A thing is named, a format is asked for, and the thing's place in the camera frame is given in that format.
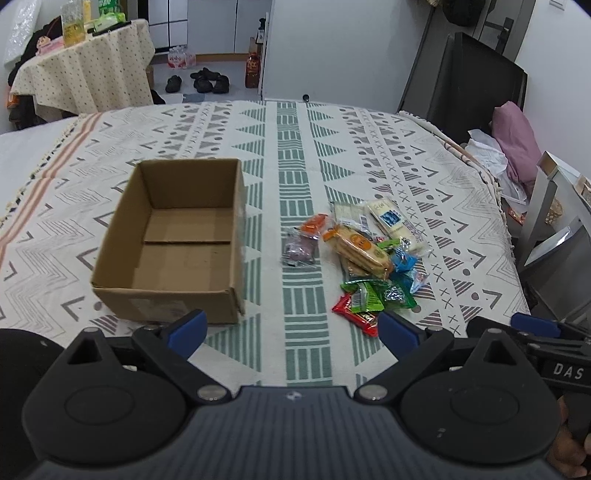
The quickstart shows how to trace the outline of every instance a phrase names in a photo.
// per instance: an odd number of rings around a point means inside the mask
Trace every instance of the floor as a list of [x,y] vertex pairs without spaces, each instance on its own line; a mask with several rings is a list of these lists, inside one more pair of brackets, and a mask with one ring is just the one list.
[[[244,61],[216,61],[211,63],[199,63],[196,67],[187,70],[175,70],[166,63],[154,65],[154,90],[166,103],[199,103],[216,102],[222,100],[260,100],[258,90],[244,86],[244,74],[246,62]],[[219,72],[230,79],[230,91],[225,94],[198,93],[193,87],[194,80],[190,77],[207,67],[213,72]],[[182,78],[181,89],[178,93],[166,93],[166,82],[172,75]]]

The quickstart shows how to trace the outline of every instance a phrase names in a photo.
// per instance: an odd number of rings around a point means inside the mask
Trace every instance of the finger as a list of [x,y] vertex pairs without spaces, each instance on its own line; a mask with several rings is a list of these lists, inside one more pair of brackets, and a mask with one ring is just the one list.
[[558,407],[560,408],[560,424],[563,424],[569,418],[569,408],[566,406],[564,397],[558,399]]
[[573,440],[568,428],[562,425],[552,445],[552,453],[559,462],[581,465],[587,454],[582,445]]
[[554,457],[552,452],[548,454],[548,463],[567,478],[581,478],[587,475],[587,469],[585,467],[560,462]]

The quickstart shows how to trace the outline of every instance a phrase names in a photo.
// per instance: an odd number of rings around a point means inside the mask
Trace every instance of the screw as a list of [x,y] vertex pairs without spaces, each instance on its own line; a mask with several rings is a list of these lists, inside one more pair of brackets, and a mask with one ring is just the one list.
[[359,395],[365,400],[378,401],[388,395],[388,390],[382,385],[364,385],[359,389]]
[[197,396],[202,400],[216,401],[223,398],[227,393],[227,390],[221,385],[204,385],[197,390]]

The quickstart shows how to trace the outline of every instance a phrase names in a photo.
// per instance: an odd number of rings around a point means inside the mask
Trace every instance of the mattress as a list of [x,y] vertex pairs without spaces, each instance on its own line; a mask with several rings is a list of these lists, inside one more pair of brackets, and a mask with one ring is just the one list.
[[494,188],[424,123],[347,106],[243,101],[128,108],[75,122],[0,229],[2,327],[62,345],[89,325],[105,335],[138,327],[114,316],[89,279],[127,179],[148,158],[242,160],[246,315],[210,327],[191,358],[232,390],[355,389],[395,362],[379,339],[330,311],[342,272],[328,246],[313,267],[280,262],[285,233],[332,200],[392,196],[428,239],[434,252],[418,268],[429,284],[403,312],[415,324],[463,335],[477,314],[508,323],[528,311]]

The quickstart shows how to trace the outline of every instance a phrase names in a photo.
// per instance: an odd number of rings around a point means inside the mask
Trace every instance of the brown bottle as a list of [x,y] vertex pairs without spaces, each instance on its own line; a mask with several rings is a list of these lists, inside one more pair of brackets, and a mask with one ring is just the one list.
[[261,75],[261,59],[256,52],[251,52],[246,61],[246,77],[244,84],[246,88],[258,88],[259,77]]

